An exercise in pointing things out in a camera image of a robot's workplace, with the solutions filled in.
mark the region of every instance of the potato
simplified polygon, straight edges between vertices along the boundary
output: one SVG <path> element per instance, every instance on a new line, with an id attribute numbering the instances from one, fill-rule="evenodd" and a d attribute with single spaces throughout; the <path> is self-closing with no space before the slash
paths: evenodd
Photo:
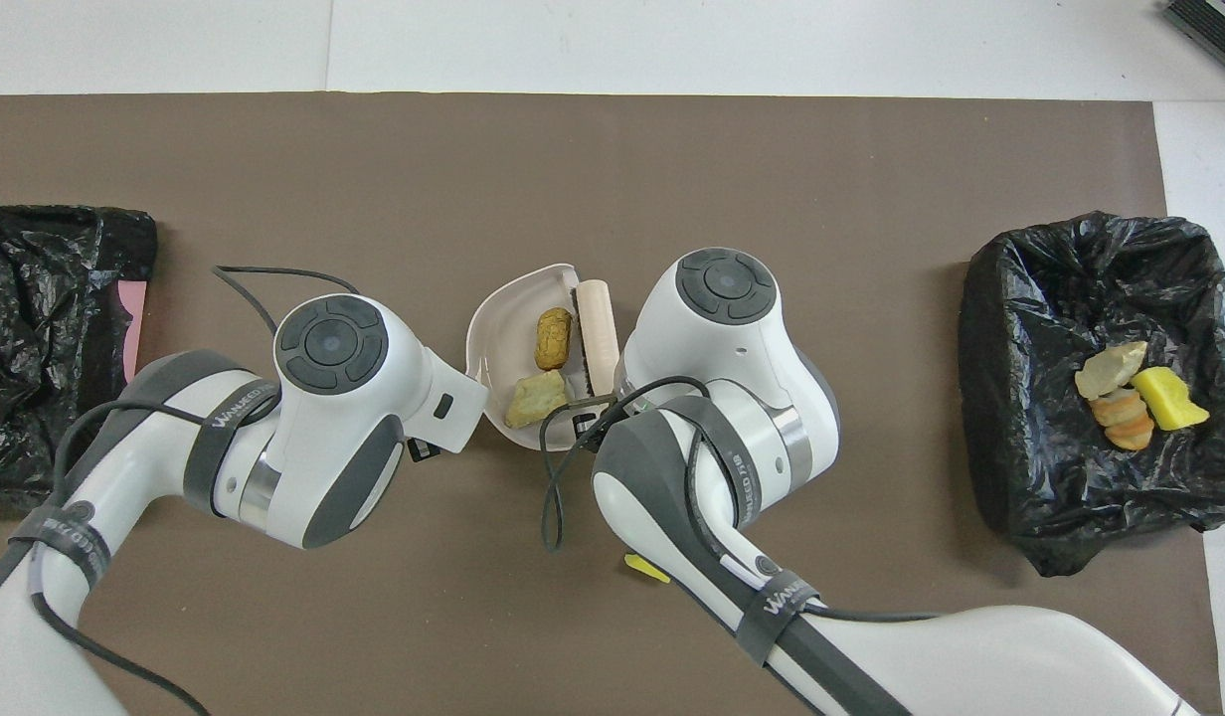
<path id="1" fill-rule="evenodd" d="M 573 315 L 562 308 L 550 308 L 537 318 L 537 348 L 534 362 L 540 370 L 554 371 L 567 362 L 567 335 L 572 331 Z"/>

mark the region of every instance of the pink object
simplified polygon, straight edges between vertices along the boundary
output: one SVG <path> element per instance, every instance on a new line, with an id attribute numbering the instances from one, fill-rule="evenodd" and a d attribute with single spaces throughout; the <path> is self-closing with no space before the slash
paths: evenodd
<path id="1" fill-rule="evenodd" d="M 131 314 L 131 325 L 126 330 L 126 341 L 123 343 L 123 368 L 126 371 L 126 381 L 135 376 L 135 353 L 140 349 L 140 324 L 145 318 L 145 291 L 147 282 L 118 282 L 118 299 L 123 308 Z"/>

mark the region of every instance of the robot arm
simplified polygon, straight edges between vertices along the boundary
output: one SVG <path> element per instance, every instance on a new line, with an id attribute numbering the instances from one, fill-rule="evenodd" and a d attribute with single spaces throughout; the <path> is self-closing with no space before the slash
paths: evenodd
<path id="1" fill-rule="evenodd" d="M 750 286 L 772 289 L 762 313 L 750 311 L 758 295 L 723 294 Z M 626 345 L 622 385 L 679 373 L 708 381 L 710 397 L 649 394 L 658 398 L 644 412 L 609 429 L 594 493 L 614 533 L 818 712 L 1194 715 L 1121 646 L 1066 614 L 833 618 L 842 613 L 807 581 L 745 539 L 741 527 L 821 474 L 838 448 L 832 396 L 791 349 L 774 286 L 747 255 L 699 250 L 653 289 Z M 707 351 L 681 351 L 673 336 Z"/>
<path id="2" fill-rule="evenodd" d="M 76 490 L 53 520 L 113 554 L 153 499 L 183 494 L 294 547 L 317 547 L 370 515 L 407 436 L 457 452 L 486 398 L 393 313 L 356 295 L 295 308 L 277 332 L 274 358 L 282 402 L 250 421 L 276 397 L 274 384 L 208 351 L 151 363 L 121 398 L 180 408 L 202 423 L 111 413 L 69 472 Z M 31 602 L 39 591 L 74 625 L 96 579 L 44 547 L 13 563 L 0 585 L 0 714 L 76 712 L 80 704 L 91 714 L 124 711 Z"/>

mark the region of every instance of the black trash bag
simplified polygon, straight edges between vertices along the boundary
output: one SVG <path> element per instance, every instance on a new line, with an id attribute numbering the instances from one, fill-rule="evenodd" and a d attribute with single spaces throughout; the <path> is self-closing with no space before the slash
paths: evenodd
<path id="1" fill-rule="evenodd" d="M 1225 524 L 1225 271 L 1185 218 L 1087 213 L 1003 233 L 970 261 L 958 322 L 970 476 L 985 522 L 1044 576 L 1073 575 L 1110 541 Z M 1148 341 L 1209 419 L 1110 444 L 1073 373 Z"/>
<path id="2" fill-rule="evenodd" d="M 0 207 L 0 503 L 51 493 L 58 440 L 126 385 L 130 314 L 118 281 L 147 282 L 157 228 L 143 212 Z"/>

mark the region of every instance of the white bowl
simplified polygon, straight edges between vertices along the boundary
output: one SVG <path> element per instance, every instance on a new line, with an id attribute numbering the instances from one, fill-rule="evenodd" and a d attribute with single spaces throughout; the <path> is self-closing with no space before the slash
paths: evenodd
<path id="1" fill-rule="evenodd" d="M 573 289 L 578 280 L 571 264 L 551 264 L 508 282 L 480 303 L 467 327 L 467 374 L 489 387 L 485 416 L 507 439 L 522 448 L 540 450 L 540 423 L 510 428 L 505 422 L 516 381 L 541 373 L 534 363 L 537 318 L 549 308 L 564 308 L 573 315 L 567 340 L 567 362 L 561 368 L 568 400 L 589 397 L 589 376 L 582 356 L 582 335 L 577 326 Z M 581 408 L 560 413 L 546 429 L 546 450 L 567 450 L 576 443 L 572 417 L 598 413 Z"/>

